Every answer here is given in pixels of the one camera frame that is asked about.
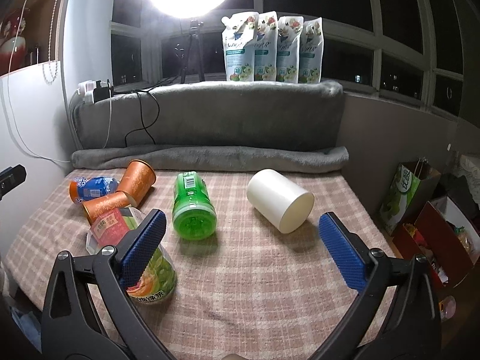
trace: red box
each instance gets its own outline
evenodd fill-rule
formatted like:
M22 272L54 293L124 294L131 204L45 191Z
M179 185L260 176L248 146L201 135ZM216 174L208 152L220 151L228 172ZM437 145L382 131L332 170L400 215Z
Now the red box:
M470 253L467 253L446 220L456 227L465 227L472 245ZM470 224L469 227L469 221L450 198L443 197L425 204L415 221L415 227L448 276L449 280L445 287L456 286L473 268L480 254L480 238L473 226ZM422 253L403 225L397 227L393 243L405 259L411 259L415 254ZM433 268L431 276L436 289L444 287Z

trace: juice bottle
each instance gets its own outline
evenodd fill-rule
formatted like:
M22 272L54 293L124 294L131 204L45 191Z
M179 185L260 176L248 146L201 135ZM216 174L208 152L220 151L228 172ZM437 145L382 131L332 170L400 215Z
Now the juice bottle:
M173 228L187 240L204 239L215 232L217 214L208 197L205 181L197 172L177 176L172 218Z

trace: checkered tablecloth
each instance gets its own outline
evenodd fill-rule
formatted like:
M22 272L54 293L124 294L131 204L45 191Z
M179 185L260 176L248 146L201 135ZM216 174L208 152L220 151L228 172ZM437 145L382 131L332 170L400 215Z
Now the checkered tablecloth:
M124 169L75 170L20 230L6 265L40 309L57 253L86 254L89 228L80 205L68 195L75 176L109 175ZM201 172L218 216L217 232L201 242L178 237L172 227L177 172L157 171L154 188L139 207L169 218L162 245L178 272L175 294L161 305L140 305L140 314L178 359L307 359L328 337L356 296L318 237L321 214L333 211L369 247L393 256L347 182L339 173L286 175L315 195L308 220L293 233L278 232L246 198L251 174ZM386 315L387 293L366 339ZM92 296L109 335L118 333L96 288Z

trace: window blind cord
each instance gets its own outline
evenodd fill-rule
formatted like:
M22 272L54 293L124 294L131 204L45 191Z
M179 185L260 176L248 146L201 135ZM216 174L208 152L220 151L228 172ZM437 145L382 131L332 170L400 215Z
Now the window blind cord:
M50 158L50 157L45 157L45 156L42 156L42 155L39 155L37 153L35 153L33 150L31 150L28 145L25 143L25 141L23 140L22 138L22 135L20 134L20 131L18 129L18 125L17 125L17 120L15 118L15 113L14 113L14 108L12 107L11 105L11 98L10 98L10 71L11 71L11 61L14 57L14 53L15 53L15 45L17 44L17 39L18 39L18 33L20 32L20 27L21 27L21 22L22 22L22 19L23 19L23 13L25 12L25 6L27 4L27 0L25 0L23 2L23 7L22 7L22 12L20 14L20 21L19 21L19 25L18 25L18 28L17 28L17 32L16 32L16 35L15 35L15 40L13 41L13 48L11 50L11 54L10 54L10 62L8 64L8 74L7 74L7 99L8 99L8 104L10 106L10 110L11 110L11 116L12 116L12 119L13 119L13 124L15 126L15 130L18 134L18 138L20 138L20 141L22 142L22 144L24 145L25 150L23 150L27 155L29 155L30 157L34 157L34 158L41 158L41 159L44 159L44 160L47 160L47 161L51 161L51 162L55 162L55 163L70 163L71 161L63 161L63 160L56 160L54 158ZM7 124L9 125L10 129L11 129L11 123L10 123L10 117L8 115L8 112L5 113L5 118L7 120Z
M42 65L42 73L43 73L43 78L45 79L45 81L51 85L53 83L53 81L56 80L57 78L57 75L58 75L58 61L55 61L55 74L52 73L52 68L51 68L51 58L50 58L50 53L51 53L51 45L52 45L52 32L53 32L53 20L55 18L55 10L57 8L57 2L58 0L55 0L55 2L53 3L53 11L52 11L52 19L50 21L50 34L49 34L49 71L50 71L50 75L52 77L52 80L48 80L46 75L45 75L45 69L44 69L44 66Z

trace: gray cushion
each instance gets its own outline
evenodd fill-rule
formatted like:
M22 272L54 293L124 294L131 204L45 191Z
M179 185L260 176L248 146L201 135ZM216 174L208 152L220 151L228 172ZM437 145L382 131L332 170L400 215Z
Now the gray cushion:
M334 81L211 81L159 87L151 93L161 108L158 121L148 128L157 145L326 149L335 146L345 104L342 86ZM148 126L157 105L146 93L141 101ZM103 147L109 112L109 100L75 107L73 124L83 149ZM142 128L137 95L114 96L106 147L125 147L125 135L135 128ZM143 144L152 144L145 131L129 135L129 146Z

